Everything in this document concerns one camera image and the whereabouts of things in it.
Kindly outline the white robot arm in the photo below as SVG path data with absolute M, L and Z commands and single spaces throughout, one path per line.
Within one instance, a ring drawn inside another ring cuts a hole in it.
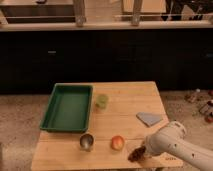
M 146 152 L 151 156 L 166 152 L 201 171 L 213 171 L 213 151 L 186 141 L 185 135 L 186 128 L 172 121 L 145 138 Z

